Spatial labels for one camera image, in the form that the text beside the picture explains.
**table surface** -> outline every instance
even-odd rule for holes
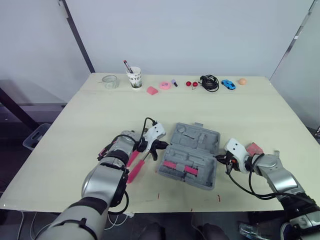
[[[265,77],[220,76],[236,85],[223,85],[216,93],[201,86],[192,90],[186,81],[198,76],[143,75],[143,86],[132,90],[124,74],[117,89],[101,83],[107,73],[93,73],[74,95],[51,128],[31,153],[0,199],[0,208],[38,212],[62,212],[81,198],[88,172],[97,164],[100,150],[123,130],[141,132],[145,117],[162,123],[169,142],[178,122],[202,123],[221,134],[220,149],[231,137],[243,145],[258,144],[265,153],[280,151],[280,159],[302,184],[308,195],[320,203],[318,174],[320,147]],[[178,87],[159,89],[149,95],[146,89],[158,89],[162,81],[175,79]],[[158,151],[159,158],[163,151]],[[196,188],[156,173],[160,161],[151,156],[132,184],[127,185],[127,212],[217,212],[281,210],[276,199],[263,201],[251,196],[225,174],[218,164],[215,188]],[[248,175],[232,171],[233,177],[248,187]],[[263,177],[252,177],[257,193],[271,190]],[[124,201],[114,211],[120,210]]]

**pink foam block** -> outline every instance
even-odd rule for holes
[[[155,89],[154,87],[150,86],[150,87],[147,88],[146,92],[151,94],[151,95],[155,95],[158,92],[158,90]]]
[[[126,164],[127,167],[130,167],[130,165],[133,163],[133,161],[136,159],[136,157],[139,155],[138,151],[133,151],[133,153],[131,153],[131,156],[129,158],[128,163]]]
[[[250,144],[245,150],[250,154],[250,156],[264,153],[264,151],[254,142]]]
[[[171,161],[164,161],[163,166],[171,168],[171,169],[176,169],[177,164],[175,164]]]

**open tool case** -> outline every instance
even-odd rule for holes
[[[158,173],[192,186],[215,187],[220,133],[202,128],[201,123],[177,123]]]

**clear glass cup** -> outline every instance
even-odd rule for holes
[[[116,89],[119,86],[119,80],[115,75],[107,75],[102,78],[106,89]]]

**pink screwdriver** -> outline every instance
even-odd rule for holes
[[[130,171],[129,175],[128,175],[128,180],[126,181],[127,184],[130,184],[134,181],[135,177],[138,175],[138,173],[140,172],[142,166],[145,164],[145,159],[147,158],[147,156],[149,155],[150,152],[148,152],[143,159],[141,159],[137,165],[134,166],[134,168]]]

